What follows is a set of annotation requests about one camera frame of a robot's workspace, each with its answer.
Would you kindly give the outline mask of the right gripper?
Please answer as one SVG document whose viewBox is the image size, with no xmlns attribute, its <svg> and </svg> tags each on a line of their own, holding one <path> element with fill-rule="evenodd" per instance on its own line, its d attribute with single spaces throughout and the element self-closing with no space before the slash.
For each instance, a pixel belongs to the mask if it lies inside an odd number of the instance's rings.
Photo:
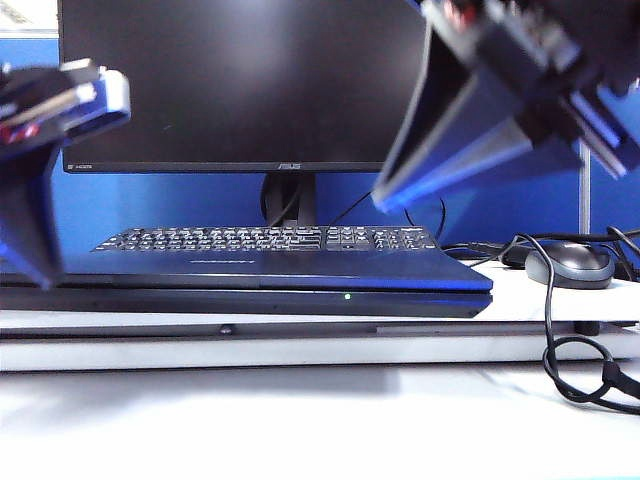
<svg viewBox="0 0 640 480">
<path fill-rule="evenodd" d="M 627 1 L 426 1 L 419 75 L 373 188 L 381 211 L 463 188 L 579 169 L 615 177 L 631 133 L 602 100 L 631 90 Z"/>
</svg>

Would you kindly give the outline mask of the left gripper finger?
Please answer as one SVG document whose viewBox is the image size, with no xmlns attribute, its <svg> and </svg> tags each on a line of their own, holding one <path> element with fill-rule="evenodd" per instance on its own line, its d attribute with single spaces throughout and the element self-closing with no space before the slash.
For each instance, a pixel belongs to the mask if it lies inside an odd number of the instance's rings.
<svg viewBox="0 0 640 480">
<path fill-rule="evenodd" d="M 2 247 L 1 270 L 20 281 L 31 283 L 42 289 L 48 288 L 48 274 L 43 270 L 39 259 L 28 252 L 18 252 Z"/>
</svg>

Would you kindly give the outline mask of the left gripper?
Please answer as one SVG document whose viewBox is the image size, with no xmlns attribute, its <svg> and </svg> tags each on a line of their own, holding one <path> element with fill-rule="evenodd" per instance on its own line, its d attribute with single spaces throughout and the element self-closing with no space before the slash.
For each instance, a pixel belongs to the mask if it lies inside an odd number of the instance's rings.
<svg viewBox="0 0 640 480">
<path fill-rule="evenodd" d="M 128 78 L 89 58 L 1 65 L 1 257 L 42 289 L 63 275 L 50 183 L 60 147 L 130 118 Z"/>
</svg>

